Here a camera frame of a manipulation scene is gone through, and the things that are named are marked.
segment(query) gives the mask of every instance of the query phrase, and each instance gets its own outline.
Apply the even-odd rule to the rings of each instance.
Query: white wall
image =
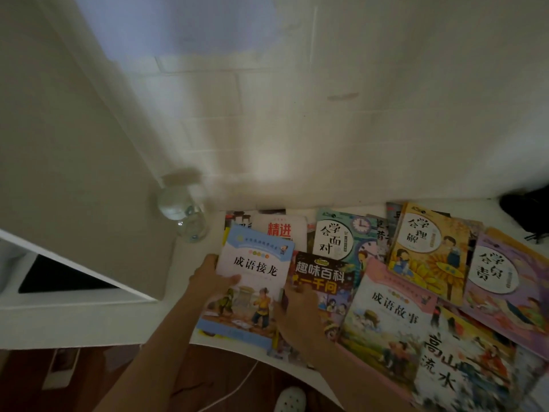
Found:
[[[549,181],[549,0],[272,3],[263,48],[115,62],[73,0],[42,6],[151,170],[198,174],[193,192],[220,208]]]
[[[32,0],[0,1],[0,229],[154,298],[158,183]]]

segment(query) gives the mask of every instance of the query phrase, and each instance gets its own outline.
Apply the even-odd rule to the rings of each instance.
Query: pink book cover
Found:
[[[497,231],[479,235],[462,310],[549,359],[549,260]]]
[[[409,395],[436,301],[372,258],[341,326],[339,344]]]

